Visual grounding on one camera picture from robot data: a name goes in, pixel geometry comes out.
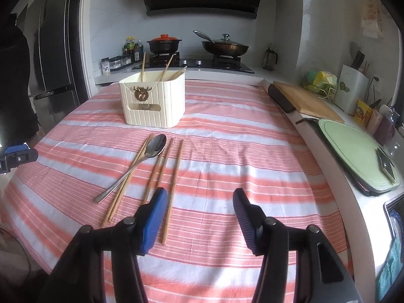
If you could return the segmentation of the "black pot orange lid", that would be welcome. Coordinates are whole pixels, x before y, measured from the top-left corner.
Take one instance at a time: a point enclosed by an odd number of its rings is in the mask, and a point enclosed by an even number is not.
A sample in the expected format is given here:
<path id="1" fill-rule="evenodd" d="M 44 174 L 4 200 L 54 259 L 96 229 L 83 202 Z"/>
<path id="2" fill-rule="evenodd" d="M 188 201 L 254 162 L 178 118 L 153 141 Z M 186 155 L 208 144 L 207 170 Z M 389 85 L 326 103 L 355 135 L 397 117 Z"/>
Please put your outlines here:
<path id="1" fill-rule="evenodd" d="M 176 53 L 181 41 L 181 39 L 170 37 L 168 34 L 161 34 L 160 37 L 149 40 L 147 43 L 151 53 L 163 55 Z"/>

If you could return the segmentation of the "dark glass pitcher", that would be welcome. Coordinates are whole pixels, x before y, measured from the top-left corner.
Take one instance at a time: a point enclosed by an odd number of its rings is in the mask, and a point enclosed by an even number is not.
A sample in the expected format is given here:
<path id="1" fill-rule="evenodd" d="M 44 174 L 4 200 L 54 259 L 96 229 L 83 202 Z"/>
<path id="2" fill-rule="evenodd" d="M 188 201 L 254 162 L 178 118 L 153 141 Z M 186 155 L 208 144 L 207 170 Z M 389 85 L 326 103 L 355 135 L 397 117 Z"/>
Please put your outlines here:
<path id="1" fill-rule="evenodd" d="M 267 48 L 264 54 L 263 69 L 274 70 L 274 67 L 278 63 L 278 54 L 272 50 L 272 48 Z"/>

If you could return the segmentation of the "chopstick in holder middle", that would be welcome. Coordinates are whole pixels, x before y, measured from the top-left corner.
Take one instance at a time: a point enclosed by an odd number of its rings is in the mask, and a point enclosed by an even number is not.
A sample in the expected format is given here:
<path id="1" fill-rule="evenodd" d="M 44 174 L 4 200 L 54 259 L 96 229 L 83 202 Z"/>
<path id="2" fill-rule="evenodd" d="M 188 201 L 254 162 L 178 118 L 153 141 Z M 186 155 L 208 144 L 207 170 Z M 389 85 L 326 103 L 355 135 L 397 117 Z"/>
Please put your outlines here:
<path id="1" fill-rule="evenodd" d="M 162 74 L 160 76 L 160 79 L 159 79 L 160 82 L 163 80 L 163 78 L 164 78 L 164 76 L 165 76 L 165 74 L 166 74 L 166 72 L 167 72 L 167 70 L 168 70 L 168 68 L 169 68 L 169 66 L 170 66 L 170 64 L 172 62 L 173 57 L 174 57 L 174 55 L 170 56 L 170 59 L 168 60 L 168 62 L 166 64 L 166 67 L 165 67 L 164 71 L 162 72 Z"/>

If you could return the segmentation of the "black rolled mat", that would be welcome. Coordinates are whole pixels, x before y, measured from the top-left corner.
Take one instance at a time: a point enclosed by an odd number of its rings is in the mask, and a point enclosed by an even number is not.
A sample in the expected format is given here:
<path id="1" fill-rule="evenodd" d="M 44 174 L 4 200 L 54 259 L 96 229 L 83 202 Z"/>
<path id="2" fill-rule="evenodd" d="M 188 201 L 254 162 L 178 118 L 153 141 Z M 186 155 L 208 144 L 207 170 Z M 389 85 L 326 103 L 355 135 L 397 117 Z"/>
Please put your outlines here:
<path id="1" fill-rule="evenodd" d="M 284 113 L 289 114 L 296 110 L 293 104 L 289 102 L 289 100 L 274 84 L 269 85 L 268 95 L 283 110 Z"/>

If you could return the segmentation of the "black gas stove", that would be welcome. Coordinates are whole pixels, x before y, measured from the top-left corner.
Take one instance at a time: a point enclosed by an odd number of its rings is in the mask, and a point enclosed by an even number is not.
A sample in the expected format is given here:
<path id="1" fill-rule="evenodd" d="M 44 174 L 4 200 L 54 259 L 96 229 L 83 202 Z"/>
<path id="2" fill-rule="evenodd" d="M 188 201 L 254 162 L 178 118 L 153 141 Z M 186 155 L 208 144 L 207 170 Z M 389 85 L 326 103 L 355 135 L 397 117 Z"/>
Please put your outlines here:
<path id="1" fill-rule="evenodd" d="M 170 67 L 207 68 L 216 70 L 230 70 L 253 74 L 254 71 L 241 62 L 239 57 L 211 55 L 208 58 L 180 58 L 180 53 L 154 55 L 151 54 L 145 62 L 144 68 L 165 68 L 171 60 Z"/>

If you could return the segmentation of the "silver refrigerator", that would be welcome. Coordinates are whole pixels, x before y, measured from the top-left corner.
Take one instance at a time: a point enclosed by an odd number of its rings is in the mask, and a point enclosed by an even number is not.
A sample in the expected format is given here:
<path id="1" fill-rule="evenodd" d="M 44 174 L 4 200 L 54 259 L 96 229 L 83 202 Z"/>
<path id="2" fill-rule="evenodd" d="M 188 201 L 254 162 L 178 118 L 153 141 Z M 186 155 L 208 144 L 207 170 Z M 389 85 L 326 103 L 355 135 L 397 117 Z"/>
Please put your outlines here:
<path id="1" fill-rule="evenodd" d="M 34 0 L 27 8 L 30 97 L 45 133 L 88 100 L 79 13 L 80 0 Z"/>

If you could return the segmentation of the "cream ribbed utensil holder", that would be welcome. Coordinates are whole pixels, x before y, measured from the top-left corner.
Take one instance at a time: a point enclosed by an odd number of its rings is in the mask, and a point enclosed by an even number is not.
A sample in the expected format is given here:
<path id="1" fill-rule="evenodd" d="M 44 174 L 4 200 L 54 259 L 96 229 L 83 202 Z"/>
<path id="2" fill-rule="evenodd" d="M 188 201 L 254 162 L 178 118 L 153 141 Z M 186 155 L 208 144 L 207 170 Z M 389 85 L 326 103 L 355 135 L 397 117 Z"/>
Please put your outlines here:
<path id="1" fill-rule="evenodd" d="M 185 114 L 185 73 L 168 80 L 178 70 L 168 70 L 160 82 L 162 70 L 140 72 L 118 82 L 125 122 L 142 127 L 172 128 Z"/>

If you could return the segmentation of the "chopstick in holder left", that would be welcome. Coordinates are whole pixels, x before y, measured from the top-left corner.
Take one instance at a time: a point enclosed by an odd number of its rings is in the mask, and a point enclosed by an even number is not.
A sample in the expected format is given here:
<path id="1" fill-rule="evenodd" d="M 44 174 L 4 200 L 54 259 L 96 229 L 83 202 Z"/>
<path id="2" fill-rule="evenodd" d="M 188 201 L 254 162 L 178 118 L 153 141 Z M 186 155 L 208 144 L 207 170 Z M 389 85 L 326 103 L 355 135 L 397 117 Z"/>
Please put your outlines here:
<path id="1" fill-rule="evenodd" d="M 142 57 L 142 67 L 141 67 L 141 73 L 140 73 L 140 81 L 144 81 L 144 68 L 145 68 L 145 62 L 146 62 L 146 51 L 143 53 Z"/>

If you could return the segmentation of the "yellow green plastic bag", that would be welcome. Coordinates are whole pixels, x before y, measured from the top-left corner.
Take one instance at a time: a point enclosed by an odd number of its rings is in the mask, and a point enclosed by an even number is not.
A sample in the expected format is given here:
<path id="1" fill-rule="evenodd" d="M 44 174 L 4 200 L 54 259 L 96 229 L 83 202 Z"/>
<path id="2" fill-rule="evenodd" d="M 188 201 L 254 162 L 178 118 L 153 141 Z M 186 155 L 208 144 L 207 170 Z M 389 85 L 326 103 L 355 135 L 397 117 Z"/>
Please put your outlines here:
<path id="1" fill-rule="evenodd" d="M 319 96 L 333 99 L 338 88 L 337 77 L 325 70 L 310 70 L 304 77 L 303 88 Z"/>

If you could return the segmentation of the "black spice rack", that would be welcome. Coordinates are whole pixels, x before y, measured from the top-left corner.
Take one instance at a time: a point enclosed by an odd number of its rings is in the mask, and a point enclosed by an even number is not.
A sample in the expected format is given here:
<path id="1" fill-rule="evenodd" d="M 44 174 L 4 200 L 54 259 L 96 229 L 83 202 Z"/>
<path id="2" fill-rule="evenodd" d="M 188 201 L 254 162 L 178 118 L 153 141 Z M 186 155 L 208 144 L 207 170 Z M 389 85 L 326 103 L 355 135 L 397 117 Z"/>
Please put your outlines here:
<path id="1" fill-rule="evenodd" d="M 102 74 L 110 74 L 111 72 L 121 70 L 131 64 L 132 56 L 130 54 L 124 54 L 112 58 L 103 58 L 101 60 L 101 72 Z"/>

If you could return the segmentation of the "wok with glass lid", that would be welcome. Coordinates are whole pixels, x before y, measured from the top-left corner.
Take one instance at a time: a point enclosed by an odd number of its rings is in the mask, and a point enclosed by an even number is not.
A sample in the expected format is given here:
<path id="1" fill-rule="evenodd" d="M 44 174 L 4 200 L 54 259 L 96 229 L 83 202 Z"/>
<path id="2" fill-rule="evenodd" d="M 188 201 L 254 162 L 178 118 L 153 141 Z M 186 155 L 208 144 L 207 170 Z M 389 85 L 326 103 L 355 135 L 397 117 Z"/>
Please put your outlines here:
<path id="1" fill-rule="evenodd" d="M 200 32 L 199 30 L 193 31 L 198 37 L 202 38 L 202 46 L 208 52 L 214 56 L 227 56 L 230 58 L 238 58 L 243 56 L 249 46 L 234 42 L 229 39 L 229 34 L 223 34 L 222 38 L 213 40 L 207 34 Z"/>

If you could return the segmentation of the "condiment bottles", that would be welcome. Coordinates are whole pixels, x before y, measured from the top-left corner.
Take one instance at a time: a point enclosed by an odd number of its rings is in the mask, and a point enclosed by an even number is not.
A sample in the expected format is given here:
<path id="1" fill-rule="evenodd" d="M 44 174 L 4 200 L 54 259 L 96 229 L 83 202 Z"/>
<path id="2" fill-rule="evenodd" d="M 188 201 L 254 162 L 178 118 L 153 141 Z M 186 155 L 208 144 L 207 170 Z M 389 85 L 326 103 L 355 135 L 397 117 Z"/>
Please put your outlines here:
<path id="1" fill-rule="evenodd" d="M 142 62 L 144 59 L 144 46 L 142 41 L 135 39 L 133 36 L 126 38 L 123 51 L 125 54 L 129 54 L 132 57 L 133 63 Z"/>

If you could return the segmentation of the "black kitchen scissors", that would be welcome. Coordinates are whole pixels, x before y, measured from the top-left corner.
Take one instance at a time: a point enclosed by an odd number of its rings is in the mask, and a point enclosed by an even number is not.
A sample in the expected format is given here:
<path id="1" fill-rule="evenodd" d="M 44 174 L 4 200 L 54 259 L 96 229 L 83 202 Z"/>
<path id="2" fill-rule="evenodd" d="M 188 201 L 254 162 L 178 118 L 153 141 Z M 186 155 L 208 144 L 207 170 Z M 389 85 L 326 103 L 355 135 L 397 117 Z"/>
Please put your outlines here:
<path id="1" fill-rule="evenodd" d="M 376 149 L 376 153 L 379 158 L 380 168 L 382 169 L 382 172 L 389 178 L 391 183 L 395 183 L 396 177 L 394 175 L 392 164 L 390 163 L 389 158 L 380 148 Z"/>

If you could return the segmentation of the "silver metal spoon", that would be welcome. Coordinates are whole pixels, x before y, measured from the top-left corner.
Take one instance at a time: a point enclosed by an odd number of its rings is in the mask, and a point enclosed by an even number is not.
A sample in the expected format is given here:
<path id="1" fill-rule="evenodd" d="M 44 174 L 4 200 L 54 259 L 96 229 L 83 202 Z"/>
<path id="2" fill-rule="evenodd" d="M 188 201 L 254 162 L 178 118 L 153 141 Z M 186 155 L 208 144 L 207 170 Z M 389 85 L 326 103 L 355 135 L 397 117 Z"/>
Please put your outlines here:
<path id="1" fill-rule="evenodd" d="M 137 161 L 134 163 L 132 167 L 128 169 L 128 171 L 122 175 L 117 181 L 115 181 L 108 189 L 106 189 L 104 192 L 96 196 L 93 201 L 96 204 L 101 203 L 106 197 L 110 195 L 111 192 L 113 192 L 135 169 L 136 167 L 142 163 L 143 161 L 146 161 L 147 159 L 153 159 L 161 154 L 163 151 L 165 145 L 167 142 L 167 137 L 165 134 L 160 134 L 151 139 L 145 147 L 145 150 L 143 153 L 140 154 L 139 158 Z"/>

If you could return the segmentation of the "white knife block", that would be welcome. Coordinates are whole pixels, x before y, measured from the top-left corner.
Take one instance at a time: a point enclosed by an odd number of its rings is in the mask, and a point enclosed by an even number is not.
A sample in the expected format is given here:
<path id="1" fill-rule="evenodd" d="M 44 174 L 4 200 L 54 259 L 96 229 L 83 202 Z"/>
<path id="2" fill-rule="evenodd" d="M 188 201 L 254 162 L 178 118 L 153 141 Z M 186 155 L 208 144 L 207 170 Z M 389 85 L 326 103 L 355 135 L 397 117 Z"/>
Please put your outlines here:
<path id="1" fill-rule="evenodd" d="M 338 79 L 334 104 L 348 115 L 355 113 L 358 100 L 362 100 L 368 86 L 368 78 L 358 70 L 343 65 Z"/>

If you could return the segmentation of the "green cutting board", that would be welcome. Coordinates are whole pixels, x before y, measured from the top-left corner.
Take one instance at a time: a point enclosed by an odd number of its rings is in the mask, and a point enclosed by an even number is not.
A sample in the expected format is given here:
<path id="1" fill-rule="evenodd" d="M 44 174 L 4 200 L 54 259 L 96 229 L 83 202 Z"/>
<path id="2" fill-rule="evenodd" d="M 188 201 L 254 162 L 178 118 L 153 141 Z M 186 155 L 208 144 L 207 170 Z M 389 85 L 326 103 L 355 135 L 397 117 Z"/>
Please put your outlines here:
<path id="1" fill-rule="evenodd" d="M 320 119 L 318 128 L 338 160 L 364 190 L 379 195 L 400 185 L 398 172 L 393 165 L 395 183 L 391 183 L 382 172 L 376 153 L 376 149 L 382 147 L 373 137 L 355 127 L 327 119 Z"/>

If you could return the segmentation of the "chopstick in holder right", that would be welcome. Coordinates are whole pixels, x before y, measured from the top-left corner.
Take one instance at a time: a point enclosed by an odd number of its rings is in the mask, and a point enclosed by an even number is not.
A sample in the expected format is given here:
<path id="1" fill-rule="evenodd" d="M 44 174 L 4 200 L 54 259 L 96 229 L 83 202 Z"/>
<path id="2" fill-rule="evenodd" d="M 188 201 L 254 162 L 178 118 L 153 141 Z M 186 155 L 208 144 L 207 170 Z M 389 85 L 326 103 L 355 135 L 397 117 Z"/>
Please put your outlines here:
<path id="1" fill-rule="evenodd" d="M 188 66 L 183 67 L 181 70 L 178 70 L 176 73 L 174 73 L 168 80 L 166 81 L 172 81 L 179 77 L 181 74 L 184 74 L 186 72 Z"/>

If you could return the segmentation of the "pink striped tablecloth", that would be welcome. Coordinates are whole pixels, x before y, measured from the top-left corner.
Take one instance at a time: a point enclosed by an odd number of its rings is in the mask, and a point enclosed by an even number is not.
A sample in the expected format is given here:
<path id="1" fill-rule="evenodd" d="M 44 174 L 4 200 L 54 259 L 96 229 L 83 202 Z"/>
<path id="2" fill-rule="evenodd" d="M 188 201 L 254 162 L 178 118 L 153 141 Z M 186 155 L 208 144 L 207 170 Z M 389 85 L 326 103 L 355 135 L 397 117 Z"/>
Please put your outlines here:
<path id="1" fill-rule="evenodd" d="M 287 226 L 318 225 L 343 264 L 348 241 L 329 185 L 289 119 L 262 88 L 187 81 L 186 111 L 162 186 L 173 191 L 165 244 L 139 260 L 150 302 L 250 302 L 262 260 L 246 247 L 232 204 L 249 200 Z M 130 166 L 151 127 L 125 123 L 119 86 L 103 89 L 37 145 L 1 197 L 1 220 L 46 271 L 81 225 L 101 226 L 112 198 L 95 204 Z"/>

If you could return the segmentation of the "chopstick in holder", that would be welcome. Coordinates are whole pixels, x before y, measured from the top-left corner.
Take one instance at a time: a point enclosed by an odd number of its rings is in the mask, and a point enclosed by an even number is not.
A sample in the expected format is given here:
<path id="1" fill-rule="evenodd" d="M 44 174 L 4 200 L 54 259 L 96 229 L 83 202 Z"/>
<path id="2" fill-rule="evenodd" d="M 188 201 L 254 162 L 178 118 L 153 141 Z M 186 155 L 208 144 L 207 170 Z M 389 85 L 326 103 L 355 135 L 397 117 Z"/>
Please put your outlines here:
<path id="1" fill-rule="evenodd" d="M 172 81 L 179 77 L 181 74 L 184 74 L 186 72 L 188 66 L 183 67 L 181 70 L 178 70 L 176 73 L 174 73 L 168 80 L 166 81 Z"/>
<path id="2" fill-rule="evenodd" d="M 145 62 L 146 62 L 146 51 L 143 53 L 142 57 L 142 67 L 141 67 L 141 73 L 140 73 L 140 81 L 144 81 L 144 68 L 145 68 Z"/>
<path id="3" fill-rule="evenodd" d="M 165 76 L 165 74 L 166 74 L 166 72 L 167 72 L 167 70 L 168 70 L 168 68 L 169 68 L 169 66 L 170 66 L 170 64 L 172 62 L 173 57 L 174 57 L 174 55 L 170 56 L 170 59 L 168 60 L 168 62 L 166 64 L 166 67 L 165 67 L 164 71 L 162 72 L 162 74 L 160 76 L 160 79 L 159 79 L 160 82 L 163 80 L 163 78 L 164 78 L 164 76 Z"/>

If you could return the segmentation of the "wooden chopstick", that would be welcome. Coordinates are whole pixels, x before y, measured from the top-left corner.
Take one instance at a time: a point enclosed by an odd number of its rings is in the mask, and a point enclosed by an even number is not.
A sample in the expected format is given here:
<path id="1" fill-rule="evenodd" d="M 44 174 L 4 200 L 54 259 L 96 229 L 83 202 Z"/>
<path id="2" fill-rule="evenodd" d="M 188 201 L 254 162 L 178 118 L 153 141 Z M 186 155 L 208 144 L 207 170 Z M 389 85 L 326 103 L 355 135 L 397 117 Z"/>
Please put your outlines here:
<path id="1" fill-rule="evenodd" d="M 127 186 L 129 185 L 130 180 L 132 178 L 132 175 L 134 173 L 134 166 L 137 166 L 139 164 L 139 162 L 142 160 L 142 158 L 144 157 L 144 154 L 146 153 L 146 146 L 148 145 L 148 143 L 150 143 L 150 141 L 152 139 L 153 139 L 153 134 L 149 135 L 147 140 L 145 140 L 144 143 L 142 144 L 140 151 L 136 155 L 136 157 L 131 165 L 133 170 L 127 176 L 124 177 L 122 184 L 118 187 L 118 191 L 111 203 L 110 208 L 108 209 L 106 217 L 104 218 L 104 220 L 101 224 L 102 228 L 105 227 L 107 224 L 109 224 L 112 221 L 112 218 L 120 204 L 120 201 L 122 201 L 122 197 L 124 196 Z"/>
<path id="2" fill-rule="evenodd" d="M 163 163 L 162 163 L 162 167 L 161 167 L 161 169 L 160 169 L 160 175 L 159 175 L 159 178 L 158 178 L 158 184 L 157 184 L 156 188 L 162 187 L 162 181 L 163 181 L 163 178 L 164 178 L 164 173 L 165 173 L 165 169 L 166 169 L 166 164 L 168 163 L 168 159 L 169 159 L 169 156 L 170 156 L 170 151 L 171 151 L 171 149 L 172 149 L 172 145 L 173 145 L 173 143 L 174 143 L 174 140 L 175 140 L 174 138 L 171 138 L 171 139 L 170 139 L 168 148 L 167 148 L 167 150 L 166 150 L 166 155 L 164 156 L 164 160 L 163 160 Z"/>
<path id="3" fill-rule="evenodd" d="M 148 202 L 148 195 L 149 195 L 150 190 L 152 188 L 152 184 L 154 183 L 156 174 L 158 173 L 160 163 L 161 163 L 161 159 L 162 159 L 162 155 L 159 155 L 157 160 L 156 160 L 156 163 L 155 163 L 155 165 L 153 167 L 153 170 L 151 172 L 150 179 L 148 180 L 147 187 L 146 187 L 146 190 L 144 192 L 143 199 L 142 199 L 142 204 L 146 204 Z"/>
<path id="4" fill-rule="evenodd" d="M 168 199 L 168 206 L 167 206 L 167 211 L 166 211 L 164 231 L 163 231 L 163 236 L 162 236 L 162 245 L 166 245 L 167 238 L 168 238 L 170 219 L 171 219 L 171 213 L 172 213 L 172 204 L 174 201 L 175 189 L 177 187 L 177 177 L 178 177 L 178 172 L 180 170 L 180 164 L 181 164 L 181 160 L 182 160 L 183 146 L 184 146 L 184 140 L 181 140 L 180 145 L 179 145 L 179 150 L 177 153 L 177 160 L 176 160 L 176 164 L 175 164 L 174 173 L 172 176 L 171 191 L 170 191 L 170 195 L 168 197 L 169 199 Z"/>

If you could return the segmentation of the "person in black clothes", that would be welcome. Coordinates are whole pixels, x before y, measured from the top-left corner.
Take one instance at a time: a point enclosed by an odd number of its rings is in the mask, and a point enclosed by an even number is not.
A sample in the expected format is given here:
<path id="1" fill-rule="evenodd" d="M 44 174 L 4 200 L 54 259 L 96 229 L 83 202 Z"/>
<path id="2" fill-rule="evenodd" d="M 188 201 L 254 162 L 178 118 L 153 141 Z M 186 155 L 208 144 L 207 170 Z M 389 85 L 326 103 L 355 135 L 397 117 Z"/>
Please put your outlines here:
<path id="1" fill-rule="evenodd" d="M 28 94 L 30 50 L 11 13 L 1 25 L 1 144 L 17 146 L 39 130 Z"/>

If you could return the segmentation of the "wooden cutting board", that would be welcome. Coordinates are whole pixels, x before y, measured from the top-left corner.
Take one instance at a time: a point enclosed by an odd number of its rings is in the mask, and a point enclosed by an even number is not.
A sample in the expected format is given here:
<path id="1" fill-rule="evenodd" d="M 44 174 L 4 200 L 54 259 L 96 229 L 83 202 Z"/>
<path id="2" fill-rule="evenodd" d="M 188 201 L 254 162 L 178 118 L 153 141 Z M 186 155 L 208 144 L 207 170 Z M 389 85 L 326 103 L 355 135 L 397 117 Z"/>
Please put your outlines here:
<path id="1" fill-rule="evenodd" d="M 278 81 L 274 81 L 272 84 L 282 93 L 282 95 L 284 95 L 284 97 L 300 114 L 305 114 L 316 118 L 326 118 L 344 124 L 344 120 L 314 93 L 298 86 L 284 84 Z"/>

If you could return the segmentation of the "yellow seasoning packet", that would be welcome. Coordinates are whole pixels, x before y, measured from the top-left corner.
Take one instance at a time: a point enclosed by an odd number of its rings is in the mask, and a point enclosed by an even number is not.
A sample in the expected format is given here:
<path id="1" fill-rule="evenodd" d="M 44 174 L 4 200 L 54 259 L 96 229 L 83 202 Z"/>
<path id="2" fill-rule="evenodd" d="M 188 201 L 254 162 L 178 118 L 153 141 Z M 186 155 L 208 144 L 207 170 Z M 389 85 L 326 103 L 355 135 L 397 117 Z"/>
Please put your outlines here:
<path id="1" fill-rule="evenodd" d="M 361 127 L 366 128 L 372 116 L 372 108 L 370 108 L 365 102 L 358 99 L 353 115 L 353 120 Z"/>

